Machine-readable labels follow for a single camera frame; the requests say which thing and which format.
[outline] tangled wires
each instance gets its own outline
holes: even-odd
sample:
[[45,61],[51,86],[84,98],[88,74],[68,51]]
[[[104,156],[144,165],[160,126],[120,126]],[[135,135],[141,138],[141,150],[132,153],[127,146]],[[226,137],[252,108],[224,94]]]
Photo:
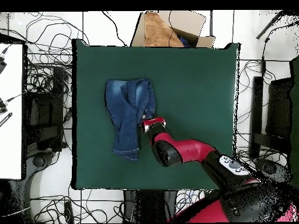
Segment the tangled wires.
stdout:
[[[121,202],[119,206],[114,206],[113,210],[115,215],[112,216],[110,219],[108,219],[108,216],[105,211],[102,209],[94,209],[94,210],[89,210],[87,207],[87,202],[86,202],[86,207],[82,206],[79,204],[78,201],[72,200],[69,196],[63,196],[63,195],[56,195],[52,196],[51,198],[54,197],[60,197],[60,199],[51,199],[47,200],[48,197],[40,197],[40,198],[33,198],[31,200],[44,200],[49,201],[46,206],[44,206],[39,213],[37,213],[34,217],[34,223],[51,223],[51,224],[67,224],[69,221],[73,221],[75,224],[80,224],[82,223],[83,220],[86,218],[90,217],[95,223],[109,223],[114,219],[115,217],[119,217],[124,219],[124,214],[121,210],[124,202]],[[64,208],[64,205],[67,201],[70,201],[71,204],[73,204],[75,207],[79,207],[81,212],[80,214],[77,215],[72,215],[68,209]],[[94,217],[95,212],[100,212],[102,214],[101,218],[103,218],[102,221],[99,221]]]

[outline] blue denim cloth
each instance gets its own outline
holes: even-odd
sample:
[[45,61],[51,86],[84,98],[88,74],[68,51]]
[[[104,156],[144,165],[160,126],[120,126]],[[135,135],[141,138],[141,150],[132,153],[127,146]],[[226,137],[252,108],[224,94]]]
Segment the blue denim cloth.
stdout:
[[155,111],[155,95],[150,80],[108,80],[106,109],[115,128],[113,153],[137,162],[137,127],[141,125],[143,114],[148,119]]

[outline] black cable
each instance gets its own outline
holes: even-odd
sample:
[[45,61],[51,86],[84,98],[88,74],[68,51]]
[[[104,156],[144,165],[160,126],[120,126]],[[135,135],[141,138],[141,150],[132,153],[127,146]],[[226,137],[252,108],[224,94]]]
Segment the black cable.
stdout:
[[[49,202],[49,204],[48,204],[47,206],[45,206],[43,209],[41,209],[41,211],[34,217],[34,222],[35,222],[35,223],[38,222],[38,219],[39,219],[40,215],[42,215],[42,214],[48,214],[48,215],[49,215],[50,212],[55,212],[56,215],[57,215],[57,218],[56,218],[56,219],[53,219],[53,218],[51,217],[51,220],[50,220],[50,221],[52,221],[53,224],[55,223],[55,221],[58,221],[59,224],[62,224],[61,221],[60,221],[60,219],[59,219],[59,217],[61,217],[61,216],[65,216],[65,214],[59,212],[59,210],[58,210],[58,208],[57,208],[57,203],[62,202],[62,201],[64,202],[65,200],[71,201],[74,205],[80,207],[81,213],[80,213],[80,215],[74,216],[74,219],[80,221],[80,218],[79,218],[78,216],[81,216],[81,215],[83,215],[83,214],[88,214],[87,217],[91,216],[92,219],[93,219],[96,223],[100,223],[100,222],[98,222],[98,221],[96,220],[96,218],[92,215],[92,213],[93,213],[93,212],[101,212],[101,213],[103,213],[103,214],[105,215],[105,217],[106,217],[105,222],[107,222],[107,214],[106,214],[103,210],[101,210],[101,209],[96,209],[96,210],[93,210],[93,211],[89,211],[88,209],[86,209],[86,208],[83,207],[82,205],[77,204],[74,200],[72,200],[72,199],[71,199],[70,197],[68,197],[68,196],[55,195],[55,196],[52,196],[52,197],[62,197],[62,198],[60,198],[60,199],[52,199],[52,200]],[[40,199],[43,199],[43,198],[48,198],[48,197],[32,198],[32,199],[30,199],[30,200],[40,200]]]
[[102,11],[102,13],[109,19],[109,20],[111,20],[112,22],[113,22],[113,24],[114,24],[114,26],[115,26],[115,29],[116,29],[116,36],[117,36],[117,38],[124,44],[124,46],[125,47],[127,47],[127,45],[125,44],[125,42],[119,37],[119,32],[118,32],[118,30],[117,30],[117,26],[116,26],[116,24],[115,24],[115,22],[107,15],[107,14],[105,14],[104,13],[104,11]]
[[[172,12],[172,10],[170,10],[170,13],[169,13],[169,16],[168,16],[168,21],[169,21],[170,24],[171,24],[171,12]],[[171,31],[171,36],[170,36],[170,38],[169,38],[169,40],[168,40],[168,47],[171,46],[171,37],[172,37],[172,34],[173,34],[173,28],[172,28],[172,25],[171,25],[171,29],[172,29],[172,31]]]

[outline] green mat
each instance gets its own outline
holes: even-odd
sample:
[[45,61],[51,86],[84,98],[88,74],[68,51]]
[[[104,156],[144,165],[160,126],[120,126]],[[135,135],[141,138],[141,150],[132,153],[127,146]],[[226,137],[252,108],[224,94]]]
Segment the green mat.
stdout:
[[77,112],[73,131],[73,186],[112,189],[216,189],[199,163],[162,167],[146,134],[138,163],[112,154],[114,128],[105,109],[108,79],[149,78],[156,116],[177,139],[198,139],[232,155],[238,44],[226,49],[88,47],[73,40]]

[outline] brown cardboard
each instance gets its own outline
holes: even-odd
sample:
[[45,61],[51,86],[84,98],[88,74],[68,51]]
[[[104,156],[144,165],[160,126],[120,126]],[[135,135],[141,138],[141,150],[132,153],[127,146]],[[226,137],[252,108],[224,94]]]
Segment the brown cardboard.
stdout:
[[212,48],[215,41],[214,36],[199,37],[196,47]]
[[[191,42],[196,43],[196,47],[213,47],[215,37],[199,37],[200,32],[203,28],[206,17],[192,11],[186,10],[173,10],[171,12],[171,25],[169,23],[169,10],[159,11],[160,18],[167,23],[170,27],[173,27],[173,30],[176,34],[188,39]],[[144,47],[145,41],[145,19],[144,14],[140,14],[139,23],[135,31],[135,35],[132,39],[132,47]]]
[[158,14],[163,22],[174,29],[176,34],[181,35],[180,31],[183,31],[185,36],[181,35],[182,37],[193,37],[191,42],[196,41],[206,21],[205,16],[186,10],[160,10]]
[[136,28],[135,35],[133,37],[131,46],[133,47],[144,47],[145,41],[145,21],[144,21],[144,14],[140,14],[139,23]]

